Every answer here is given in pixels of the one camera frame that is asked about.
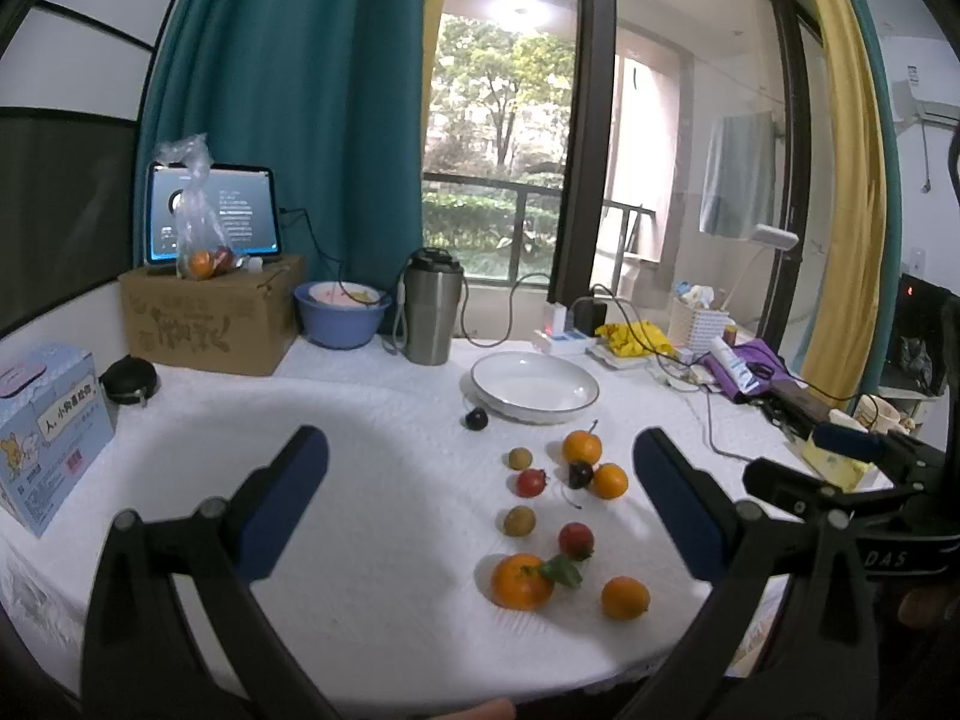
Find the white basket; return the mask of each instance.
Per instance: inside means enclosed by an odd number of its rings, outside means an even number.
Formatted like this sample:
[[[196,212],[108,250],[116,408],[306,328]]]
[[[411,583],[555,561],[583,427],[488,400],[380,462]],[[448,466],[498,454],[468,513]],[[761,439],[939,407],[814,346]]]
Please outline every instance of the white basket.
[[[666,337],[675,348],[685,346],[694,354],[703,354],[709,351],[710,342],[722,336],[730,323],[730,314],[726,311],[693,309],[673,298]]]

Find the ceiling light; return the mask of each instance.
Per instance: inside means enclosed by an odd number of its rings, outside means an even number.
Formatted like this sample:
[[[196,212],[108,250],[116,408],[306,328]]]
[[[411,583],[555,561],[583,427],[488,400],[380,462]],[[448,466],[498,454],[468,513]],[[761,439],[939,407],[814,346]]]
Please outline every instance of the ceiling light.
[[[536,29],[550,18],[550,6],[539,0],[495,0],[493,20],[510,32]]]

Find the teal curtain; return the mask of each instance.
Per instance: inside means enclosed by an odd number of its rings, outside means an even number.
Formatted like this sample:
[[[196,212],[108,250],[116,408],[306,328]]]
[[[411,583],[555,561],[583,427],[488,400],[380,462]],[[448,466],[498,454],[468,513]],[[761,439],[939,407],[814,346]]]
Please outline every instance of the teal curtain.
[[[134,261],[155,145],[206,132],[216,162],[270,167],[344,278],[386,288],[421,246],[424,0],[179,0],[137,151]],[[302,220],[286,250],[333,276]]]
[[[874,89],[877,93],[877,111],[880,113],[880,133],[883,138],[883,168],[887,178],[887,221],[883,236],[883,259],[880,261],[880,304],[877,306],[877,326],[874,328],[874,339],[870,345],[870,354],[867,365],[860,380],[860,389],[864,392],[876,392],[880,386],[880,373],[883,371],[883,361],[886,358],[887,346],[890,343],[890,333],[894,325],[894,309],[896,309],[896,288],[899,285],[901,272],[902,246],[902,210],[901,210],[901,175],[899,174],[899,153],[896,148],[896,129],[894,117],[890,108],[890,93],[887,87],[887,71],[883,64],[883,53],[880,50],[880,38],[877,36],[877,27],[870,12],[867,0],[851,0],[853,12],[863,34],[863,42],[870,60],[870,71],[874,77]],[[820,296],[817,295],[817,308],[820,307]],[[806,327],[803,341],[797,356],[794,358],[795,370],[803,365],[803,357],[810,344],[810,334],[813,329],[813,320]]]

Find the bolt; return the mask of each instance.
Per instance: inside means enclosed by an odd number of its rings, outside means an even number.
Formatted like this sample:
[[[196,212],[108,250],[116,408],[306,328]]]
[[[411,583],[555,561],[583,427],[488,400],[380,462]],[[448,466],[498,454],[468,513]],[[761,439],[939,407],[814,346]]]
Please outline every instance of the bolt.
[[[763,509],[760,509],[760,506],[752,501],[737,501],[733,507],[736,509],[736,513],[747,522],[756,522],[760,517],[763,517]]]
[[[831,509],[827,512],[827,522],[838,531],[845,530],[850,523],[850,518],[840,511],[840,509]]]
[[[223,498],[208,498],[200,504],[200,514],[207,519],[216,519],[227,510],[227,501]]]
[[[113,526],[118,531],[128,531],[133,528],[134,522],[136,522],[136,512],[133,509],[124,509],[113,518]]]

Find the yellow plastic bag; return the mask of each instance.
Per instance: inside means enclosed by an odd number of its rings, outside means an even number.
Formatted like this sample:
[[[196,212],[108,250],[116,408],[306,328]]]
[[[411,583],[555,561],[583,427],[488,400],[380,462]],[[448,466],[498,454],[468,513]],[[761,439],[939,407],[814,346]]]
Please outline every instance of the yellow plastic bag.
[[[637,338],[643,341],[642,344],[637,343],[626,322],[598,327],[597,335],[607,339],[611,351],[617,357],[643,357],[651,353],[649,346],[653,346],[661,354],[677,356],[677,351],[670,346],[664,332],[653,322],[633,322],[631,327],[634,333],[637,333]]]

